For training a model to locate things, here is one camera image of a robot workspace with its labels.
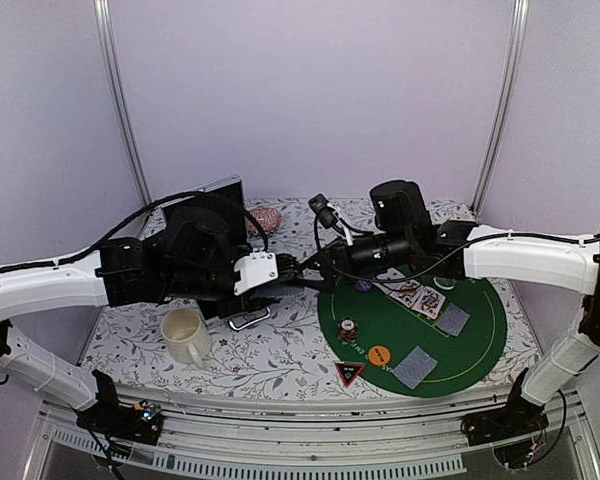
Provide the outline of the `red black poker chip stack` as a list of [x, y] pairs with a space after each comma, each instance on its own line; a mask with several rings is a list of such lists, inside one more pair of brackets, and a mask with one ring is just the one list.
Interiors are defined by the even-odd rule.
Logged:
[[339, 340], [343, 343], [352, 343], [358, 337], [358, 324], [352, 318], [344, 318], [340, 321], [338, 327]]

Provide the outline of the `blue playing card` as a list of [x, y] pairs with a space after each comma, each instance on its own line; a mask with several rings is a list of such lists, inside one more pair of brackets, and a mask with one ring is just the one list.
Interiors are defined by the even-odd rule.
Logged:
[[410, 388], [411, 386], [411, 374], [410, 374], [410, 367], [409, 364], [403, 360], [401, 361], [398, 365], [396, 365], [393, 369], [392, 369], [392, 374], [394, 375], [394, 377], [399, 380], [403, 385], [407, 386], [408, 388]]
[[419, 386], [438, 364], [436, 359], [419, 346], [416, 346], [403, 360], [410, 367], [411, 386], [409, 389]]

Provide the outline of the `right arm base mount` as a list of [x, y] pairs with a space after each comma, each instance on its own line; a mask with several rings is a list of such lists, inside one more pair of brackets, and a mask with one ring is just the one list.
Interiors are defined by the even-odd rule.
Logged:
[[469, 445], [476, 446], [539, 432], [548, 425], [543, 407], [522, 401], [467, 414], [461, 420], [460, 430]]

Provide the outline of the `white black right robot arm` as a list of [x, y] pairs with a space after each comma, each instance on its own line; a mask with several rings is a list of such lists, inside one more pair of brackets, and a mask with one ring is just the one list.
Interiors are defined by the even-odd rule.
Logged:
[[339, 277], [373, 281], [391, 268], [407, 267], [413, 277], [502, 278], [582, 295], [574, 326], [518, 377], [507, 406], [498, 412], [501, 432], [519, 435], [551, 397], [600, 354], [600, 230], [593, 236], [557, 236], [468, 221], [435, 225], [419, 186], [404, 180], [377, 185], [370, 199], [375, 234], [350, 228], [323, 195], [309, 201], [316, 226], [341, 235], [319, 245], [304, 263], [319, 270], [326, 290], [334, 289]]

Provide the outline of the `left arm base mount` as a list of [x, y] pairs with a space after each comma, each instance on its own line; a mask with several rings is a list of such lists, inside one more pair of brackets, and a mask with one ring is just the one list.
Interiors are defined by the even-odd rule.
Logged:
[[161, 406], [148, 400], [125, 406], [109, 375], [98, 370], [93, 370], [92, 375], [97, 387], [96, 402], [76, 412], [77, 425], [109, 438], [156, 446], [164, 423]]

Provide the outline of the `purple small blind button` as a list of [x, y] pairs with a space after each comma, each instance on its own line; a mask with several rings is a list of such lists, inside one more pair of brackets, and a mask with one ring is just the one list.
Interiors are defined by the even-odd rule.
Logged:
[[374, 286], [371, 282], [358, 280], [355, 283], [354, 288], [358, 292], [367, 293], [370, 292], [374, 288]]

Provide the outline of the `orange big blind button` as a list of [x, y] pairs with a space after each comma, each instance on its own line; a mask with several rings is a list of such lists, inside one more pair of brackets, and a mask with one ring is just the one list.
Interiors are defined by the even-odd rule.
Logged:
[[391, 352], [382, 345], [376, 345], [369, 349], [367, 353], [369, 362], [376, 367], [384, 367], [390, 363]]

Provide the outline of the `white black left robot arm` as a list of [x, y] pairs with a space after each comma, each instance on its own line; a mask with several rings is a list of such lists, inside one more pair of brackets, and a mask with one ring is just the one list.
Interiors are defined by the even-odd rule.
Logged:
[[108, 434], [128, 426], [128, 409], [105, 374], [88, 373], [34, 343], [12, 320], [73, 307], [160, 304], [171, 298], [213, 303], [219, 315], [251, 313], [276, 302], [270, 289], [298, 278], [298, 262], [233, 238], [251, 214], [214, 193], [183, 206], [145, 239], [109, 231], [65, 257], [0, 266], [0, 370], [66, 402]]

